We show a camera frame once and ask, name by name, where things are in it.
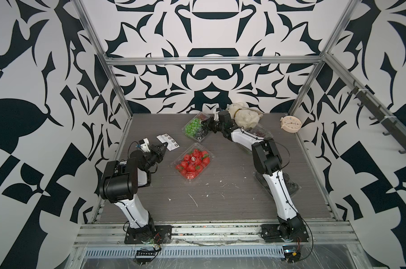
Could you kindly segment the white sticker sheet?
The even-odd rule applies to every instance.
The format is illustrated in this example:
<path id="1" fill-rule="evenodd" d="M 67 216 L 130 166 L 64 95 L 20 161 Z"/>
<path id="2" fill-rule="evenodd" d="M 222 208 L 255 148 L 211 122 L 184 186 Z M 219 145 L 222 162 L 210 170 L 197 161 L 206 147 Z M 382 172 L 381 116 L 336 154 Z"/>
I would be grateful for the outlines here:
<path id="1" fill-rule="evenodd" d="M 173 151 L 173 150 L 179 148 L 179 144 L 177 143 L 177 141 L 167 133 L 158 135 L 157 139 L 161 143 L 167 143 L 167 149 L 169 151 Z"/>

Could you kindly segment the strawberry clamshell box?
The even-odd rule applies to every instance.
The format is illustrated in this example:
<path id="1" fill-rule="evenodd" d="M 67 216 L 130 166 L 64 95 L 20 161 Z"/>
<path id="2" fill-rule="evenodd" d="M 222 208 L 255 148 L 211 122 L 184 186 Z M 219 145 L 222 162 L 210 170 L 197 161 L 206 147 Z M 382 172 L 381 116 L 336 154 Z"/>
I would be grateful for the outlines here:
<path id="1" fill-rule="evenodd" d="M 198 178 L 214 161 L 215 155 L 200 143 L 192 144 L 172 162 L 173 169 L 187 181 Z"/>

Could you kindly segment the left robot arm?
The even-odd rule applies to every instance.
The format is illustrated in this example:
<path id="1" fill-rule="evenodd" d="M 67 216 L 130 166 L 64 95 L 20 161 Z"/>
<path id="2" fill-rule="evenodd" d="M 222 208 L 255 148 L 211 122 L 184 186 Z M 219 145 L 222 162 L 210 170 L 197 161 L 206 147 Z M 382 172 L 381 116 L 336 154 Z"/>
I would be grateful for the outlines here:
<path id="1" fill-rule="evenodd" d="M 127 233 L 143 242 L 155 236 L 155 225 L 137 192 L 151 185 L 150 169 L 163 161 L 167 148 L 166 142 L 143 139 L 126 161 L 109 161 L 99 180 L 101 198 L 121 209 L 129 223 Z"/>

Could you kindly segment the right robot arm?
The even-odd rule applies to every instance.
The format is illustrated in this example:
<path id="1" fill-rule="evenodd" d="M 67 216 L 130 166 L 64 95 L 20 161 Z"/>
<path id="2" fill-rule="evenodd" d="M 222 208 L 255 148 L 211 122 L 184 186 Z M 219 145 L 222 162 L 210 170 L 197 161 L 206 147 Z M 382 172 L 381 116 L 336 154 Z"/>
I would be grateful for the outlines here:
<path id="1" fill-rule="evenodd" d="M 309 231 L 306 222 L 294 206 L 282 172 L 282 158 L 276 142 L 272 138 L 255 136 L 239 127 L 231 119 L 229 112 L 218 113 L 202 121 L 205 130 L 221 132 L 229 141 L 252 151 L 254 168 L 267 183 L 277 209 L 278 224 L 261 225 L 261 237 L 267 242 L 307 242 Z"/>

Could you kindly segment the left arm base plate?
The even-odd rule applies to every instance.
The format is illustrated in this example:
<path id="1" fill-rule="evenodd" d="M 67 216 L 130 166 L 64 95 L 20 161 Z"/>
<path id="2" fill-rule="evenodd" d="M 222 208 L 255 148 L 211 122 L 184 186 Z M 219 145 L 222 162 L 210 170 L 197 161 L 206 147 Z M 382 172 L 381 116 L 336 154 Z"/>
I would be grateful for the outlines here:
<path id="1" fill-rule="evenodd" d="M 146 225 L 143 228 L 128 228 L 124 244 L 158 244 L 167 242 L 172 235 L 171 225 Z"/>

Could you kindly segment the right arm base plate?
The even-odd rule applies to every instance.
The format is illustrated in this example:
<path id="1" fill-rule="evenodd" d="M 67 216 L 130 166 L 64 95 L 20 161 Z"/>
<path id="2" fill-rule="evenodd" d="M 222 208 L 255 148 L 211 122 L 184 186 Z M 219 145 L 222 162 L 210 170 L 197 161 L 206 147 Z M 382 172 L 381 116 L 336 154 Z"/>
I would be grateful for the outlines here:
<path id="1" fill-rule="evenodd" d="M 299 224 L 298 226 L 289 226 L 287 224 L 263 224 L 261 225 L 260 235 L 266 243 L 309 241 L 309 233 L 304 224 Z"/>

